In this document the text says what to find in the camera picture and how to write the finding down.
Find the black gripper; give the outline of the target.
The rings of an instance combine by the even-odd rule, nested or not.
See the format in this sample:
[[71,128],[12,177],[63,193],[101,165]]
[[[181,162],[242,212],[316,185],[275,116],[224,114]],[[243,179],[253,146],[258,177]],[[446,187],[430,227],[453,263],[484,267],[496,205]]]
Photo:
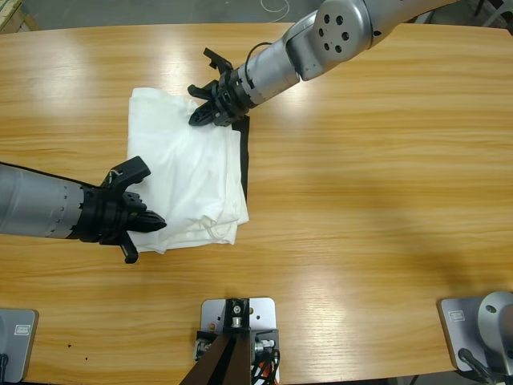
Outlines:
[[223,72],[218,81],[203,87],[191,84],[188,86],[188,94],[197,99],[212,99],[200,105],[191,114],[188,123],[193,127],[212,123],[226,127],[241,120],[255,107],[246,94],[236,70]]
[[83,202],[77,221],[77,238],[82,242],[118,245],[127,264],[137,262],[139,254],[129,231],[152,233],[167,226],[157,213],[145,210],[139,195],[112,193],[109,188],[82,185]]

